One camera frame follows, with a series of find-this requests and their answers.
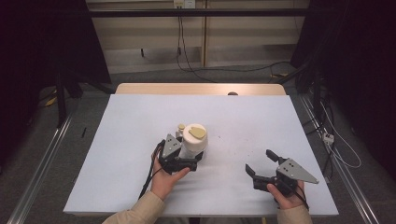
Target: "human hand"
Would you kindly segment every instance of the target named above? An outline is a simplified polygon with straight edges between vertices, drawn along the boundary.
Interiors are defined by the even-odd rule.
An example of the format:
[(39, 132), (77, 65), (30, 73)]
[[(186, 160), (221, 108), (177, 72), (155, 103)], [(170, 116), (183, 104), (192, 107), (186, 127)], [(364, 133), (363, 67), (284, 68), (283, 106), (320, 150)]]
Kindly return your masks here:
[[(304, 198), (304, 181), (299, 180), (297, 183), (299, 188), (297, 188), (296, 192)], [(273, 184), (268, 184), (267, 189), (279, 203), (280, 209), (290, 209), (304, 204), (304, 202), (295, 194), (292, 194), (289, 197), (283, 196), (283, 194)]]
[(154, 156), (154, 166), (152, 168), (152, 173), (154, 177), (152, 177), (151, 182), (151, 192), (157, 195), (161, 200), (165, 200), (166, 196), (172, 191), (173, 186), (176, 182), (183, 178), (186, 174), (189, 173), (190, 168), (184, 168), (181, 171), (175, 173), (174, 175), (169, 175), (165, 172), (165, 170), (161, 167), (160, 162), (158, 161), (158, 156)]

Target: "black cable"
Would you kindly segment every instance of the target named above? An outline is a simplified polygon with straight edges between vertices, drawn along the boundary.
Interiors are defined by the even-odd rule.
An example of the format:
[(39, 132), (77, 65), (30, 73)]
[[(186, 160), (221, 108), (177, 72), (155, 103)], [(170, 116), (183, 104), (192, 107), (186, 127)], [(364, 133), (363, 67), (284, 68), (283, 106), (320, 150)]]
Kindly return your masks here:
[(308, 205), (308, 203), (306, 202), (306, 199), (304, 199), (299, 193), (297, 193), (296, 190), (294, 190), (292, 193), (293, 193), (295, 196), (297, 196), (297, 198), (299, 198), (299, 199), (303, 202), (304, 206), (305, 206), (306, 209), (309, 211), (309, 205)]
[(163, 140), (155, 147), (154, 152), (153, 152), (152, 155), (151, 155), (151, 165), (150, 165), (149, 171), (148, 171), (148, 178), (146, 179), (146, 183), (144, 184), (144, 186), (143, 186), (143, 188), (142, 188), (142, 191), (140, 192), (139, 199), (146, 193), (146, 190), (147, 190), (147, 188), (148, 188), (148, 186), (149, 186), (149, 182), (151, 181), (151, 178), (154, 176), (154, 175), (151, 175), (151, 173), (152, 173), (152, 168), (154, 167), (155, 157), (157, 156), (159, 150), (161, 150), (161, 147), (163, 147), (164, 145), (165, 145), (165, 140), (163, 139)]
[(272, 66), (270, 66), (270, 74), (271, 74), (271, 76), (270, 76), (270, 79), (268, 80), (268, 83), (271, 83), (272, 78), (273, 78), (273, 76), (274, 76), (274, 73), (273, 73), (273, 71), (272, 71)]
[(311, 133), (317, 132), (318, 130), (320, 130), (323, 127), (323, 125), (324, 125), (324, 120), (319, 124), (319, 126), (316, 129), (309, 131), (308, 133), (305, 133), (305, 135), (309, 135)]
[(329, 122), (332, 124), (332, 125), (331, 125), (332, 127), (331, 127), (330, 133), (331, 133), (331, 135), (333, 136), (333, 139), (334, 139), (333, 142), (332, 142), (332, 145), (331, 145), (332, 150), (331, 150), (330, 152), (327, 150), (326, 144), (325, 144), (325, 143), (323, 142), (323, 140), (322, 140), (323, 146), (324, 146), (324, 148), (326, 149), (326, 152), (327, 152), (327, 159), (326, 159), (325, 164), (324, 164), (324, 166), (323, 166), (322, 174), (323, 174), (323, 175), (325, 174), (325, 172), (326, 172), (326, 170), (327, 170), (327, 165), (328, 165), (328, 163), (330, 162), (330, 165), (331, 165), (331, 174), (330, 174), (330, 178), (332, 178), (332, 174), (333, 174), (333, 164), (332, 164), (331, 158), (332, 158), (332, 153), (334, 152), (334, 148), (335, 148), (335, 135), (334, 135), (334, 128), (333, 128), (333, 127), (334, 127), (334, 113), (333, 113), (333, 111), (332, 111), (332, 107), (331, 107), (331, 104), (330, 104), (331, 98), (330, 98), (330, 94), (329, 94), (328, 92), (326, 92), (325, 97), (320, 97), (320, 100), (323, 101), (323, 107), (324, 107), (324, 109), (325, 109), (325, 110), (327, 110), (327, 109), (330, 110), (331, 116), (330, 116)]
[[(184, 55), (187, 61), (187, 65), (189, 66), (190, 70), (182, 68), (180, 66), (180, 62), (178, 60), (178, 55), (180, 54), (180, 38), (182, 39), (183, 42), (183, 50), (184, 50)], [(224, 71), (224, 72), (254, 72), (254, 71), (260, 71), (266, 68), (270, 68), (271, 69), (271, 79), (273, 77), (273, 73), (272, 73), (272, 67), (274, 65), (277, 64), (281, 64), (281, 63), (290, 63), (290, 62), (278, 62), (278, 63), (272, 63), (270, 65), (266, 65), (264, 67), (260, 67), (260, 68), (253, 68), (253, 69), (246, 69), (246, 70), (237, 70), (237, 69), (224, 69), (224, 68), (200, 68), (200, 69), (192, 69), (190, 62), (189, 62), (189, 58), (187, 57), (187, 52), (186, 52), (186, 45), (185, 45), (185, 41), (184, 41), (184, 27), (183, 27), (183, 19), (181, 17), (178, 17), (178, 41), (177, 41), (177, 66), (179, 67), (180, 70), (185, 71), (185, 72), (193, 72), (194, 75), (200, 79), (209, 81), (209, 82), (214, 82), (217, 83), (216, 81), (210, 80), (208, 78), (205, 77), (200, 77), (198, 76), (195, 72), (199, 72), (199, 71)]]
[(152, 178), (153, 178), (156, 174), (158, 174), (158, 172), (160, 172), (161, 170), (163, 170), (162, 167), (161, 167), (158, 171), (156, 171), (156, 172), (151, 176), (150, 180), (152, 180)]
[[(196, 74), (195, 71), (191, 68), (190, 62), (189, 62), (189, 58), (187, 57), (187, 52), (186, 52), (186, 43), (185, 43), (185, 41), (184, 41), (183, 19), (182, 19), (181, 17), (178, 17), (178, 27), (179, 27), (179, 38), (178, 38), (178, 43), (177, 43), (177, 65), (178, 65), (178, 67), (179, 67), (182, 71), (185, 71), (185, 72), (192, 72), (196, 77), (198, 77), (198, 78), (200, 78), (200, 79), (202, 79), (202, 80), (205, 80), (205, 81), (208, 81), (208, 82), (213, 82), (213, 83), (218, 83), (218, 82), (216, 82), (216, 81), (214, 81), (214, 80), (211, 80), (211, 79), (208, 79), (208, 78), (205, 78), (205, 77), (198, 76), (198, 74)], [(178, 52), (179, 52), (179, 49), (180, 49), (180, 27), (181, 27), (181, 39), (182, 39), (182, 41), (183, 41), (184, 57), (186, 58), (187, 65), (189, 66), (190, 70), (183, 69), (183, 68), (180, 66), (180, 63), (179, 63), (179, 61), (178, 61)]]
[(299, 185), (297, 185), (297, 187), (300, 189), (300, 191), (303, 193), (303, 196), (304, 196), (304, 198), (305, 198), (305, 200), (306, 200), (306, 196), (305, 196), (305, 192), (304, 192), (304, 190), (299, 186)]

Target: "sleeve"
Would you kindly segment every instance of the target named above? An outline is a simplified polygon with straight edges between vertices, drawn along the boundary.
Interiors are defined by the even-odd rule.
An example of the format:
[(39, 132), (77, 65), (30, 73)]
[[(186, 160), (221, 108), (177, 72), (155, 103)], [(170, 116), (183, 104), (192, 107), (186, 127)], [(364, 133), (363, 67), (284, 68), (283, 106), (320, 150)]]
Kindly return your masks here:
[(303, 206), (297, 206), (291, 209), (277, 210), (278, 224), (312, 224), (311, 216), (308, 210)]
[(132, 209), (108, 217), (103, 224), (152, 224), (164, 208), (165, 203), (153, 192), (147, 191)]

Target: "white table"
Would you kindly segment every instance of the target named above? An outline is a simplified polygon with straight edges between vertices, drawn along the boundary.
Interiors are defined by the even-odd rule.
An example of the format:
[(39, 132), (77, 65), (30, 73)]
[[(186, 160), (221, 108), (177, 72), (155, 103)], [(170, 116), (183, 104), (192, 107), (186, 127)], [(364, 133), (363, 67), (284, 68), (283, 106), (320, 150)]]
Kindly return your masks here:
[[(227, 84), (186, 85), (197, 85), (205, 91), (205, 85), (213, 88)], [(226, 92), (229, 90), (238, 92), (238, 86)], [(272, 195), (253, 189), (252, 179), (245, 172), (247, 163), (257, 175), (275, 175), (277, 163), (265, 156), (265, 149), (293, 158), (319, 180), (318, 185), (305, 184), (312, 216), (338, 214), (289, 96), (169, 93), (118, 92), (111, 96), (64, 209), (66, 213), (107, 216), (132, 207), (157, 143), (174, 133), (179, 123), (196, 122), (206, 127), (209, 145), (197, 171), (180, 180), (166, 199), (165, 217), (274, 215)]]

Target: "black curtain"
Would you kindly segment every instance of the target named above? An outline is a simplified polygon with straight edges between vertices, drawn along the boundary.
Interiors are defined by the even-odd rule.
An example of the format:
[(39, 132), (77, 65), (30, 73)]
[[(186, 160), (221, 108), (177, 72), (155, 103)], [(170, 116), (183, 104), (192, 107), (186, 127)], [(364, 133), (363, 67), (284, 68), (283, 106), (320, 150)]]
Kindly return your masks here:
[(110, 83), (105, 58), (84, 0), (3, 0), (0, 13), (0, 162), (18, 145), (35, 111), (38, 94), (55, 86), (59, 68), (68, 83), (86, 77)]
[[(339, 9), (339, 26), (332, 32), (318, 70), (356, 134), (396, 179), (396, 150), (392, 141), (396, 126), (394, 5), (390, 1), (330, 2)], [(322, 4), (321, 0), (311, 1), (311, 7)], [(294, 66), (306, 62), (318, 47), (318, 37), (323, 34), (326, 22), (320, 17), (306, 18), (291, 60)], [(301, 76), (313, 81), (313, 74)]]

